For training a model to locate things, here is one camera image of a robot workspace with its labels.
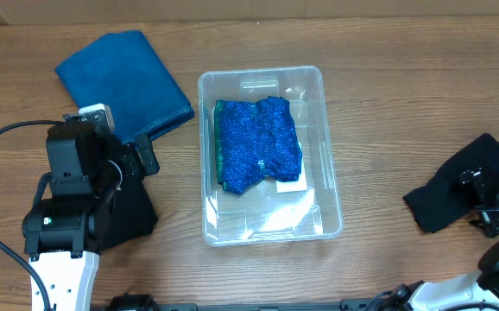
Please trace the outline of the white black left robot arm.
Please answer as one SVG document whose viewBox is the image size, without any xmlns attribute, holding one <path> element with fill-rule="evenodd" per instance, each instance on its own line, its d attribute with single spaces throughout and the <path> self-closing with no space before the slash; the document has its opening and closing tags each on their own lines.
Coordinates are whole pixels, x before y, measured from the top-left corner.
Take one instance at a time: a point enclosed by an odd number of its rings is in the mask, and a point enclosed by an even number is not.
<svg viewBox="0 0 499 311">
<path fill-rule="evenodd" d="M 102 251 L 152 233 L 157 215 L 143 180 L 159 171 L 150 139 L 121 143 L 88 121 L 47 132 L 48 174 L 22 222 L 24 251 L 42 281 L 33 306 L 87 310 Z"/>
</svg>

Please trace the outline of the blue denim cloth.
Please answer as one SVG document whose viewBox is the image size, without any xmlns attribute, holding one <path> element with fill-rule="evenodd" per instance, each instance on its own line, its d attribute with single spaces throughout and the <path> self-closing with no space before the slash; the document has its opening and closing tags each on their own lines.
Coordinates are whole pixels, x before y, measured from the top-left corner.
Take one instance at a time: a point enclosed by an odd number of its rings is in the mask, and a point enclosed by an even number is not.
<svg viewBox="0 0 499 311">
<path fill-rule="evenodd" d="M 194 110 L 143 32 L 109 33 L 60 63 L 55 72 L 79 108 L 111 108 L 122 143 L 167 134 Z"/>
</svg>

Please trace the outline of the sparkly blue green cloth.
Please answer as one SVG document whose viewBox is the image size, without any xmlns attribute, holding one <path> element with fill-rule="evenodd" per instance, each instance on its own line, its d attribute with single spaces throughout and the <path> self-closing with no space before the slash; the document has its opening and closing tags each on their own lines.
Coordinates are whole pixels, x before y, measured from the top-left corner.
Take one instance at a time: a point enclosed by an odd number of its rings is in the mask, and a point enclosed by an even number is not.
<svg viewBox="0 0 499 311">
<path fill-rule="evenodd" d="M 300 178 L 302 150 L 287 99 L 220 99 L 213 125 L 216 174 L 225 192 L 243 194 L 266 178 L 280 182 Z"/>
</svg>

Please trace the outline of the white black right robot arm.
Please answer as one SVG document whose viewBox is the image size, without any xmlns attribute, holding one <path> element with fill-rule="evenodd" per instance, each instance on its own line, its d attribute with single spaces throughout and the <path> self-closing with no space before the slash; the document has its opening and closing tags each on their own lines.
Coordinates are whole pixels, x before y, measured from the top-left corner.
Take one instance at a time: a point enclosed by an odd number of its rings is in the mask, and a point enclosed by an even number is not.
<svg viewBox="0 0 499 311">
<path fill-rule="evenodd" d="M 499 175 L 489 170 L 464 171 L 459 189 L 473 203 L 475 226 L 492 236 L 499 232 Z M 478 270 L 444 282 L 401 284 L 379 294 L 368 310 L 499 310 L 499 241 L 478 262 Z"/>
</svg>

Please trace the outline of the black cloth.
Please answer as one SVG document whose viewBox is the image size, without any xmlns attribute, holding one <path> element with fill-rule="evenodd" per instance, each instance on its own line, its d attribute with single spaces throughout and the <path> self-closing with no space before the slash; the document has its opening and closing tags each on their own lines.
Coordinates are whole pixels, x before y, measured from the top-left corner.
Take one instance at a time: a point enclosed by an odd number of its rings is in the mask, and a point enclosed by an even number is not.
<svg viewBox="0 0 499 311">
<path fill-rule="evenodd" d="M 438 232 L 473 209 L 476 203 L 459 176 L 478 168 L 499 175 L 499 142 L 489 133 L 483 133 L 449 158 L 426 185 L 403 196 L 423 232 Z"/>
<path fill-rule="evenodd" d="M 104 235 L 102 250 L 150 235 L 158 217 L 141 180 L 127 180 L 115 195 L 115 209 Z"/>
</svg>

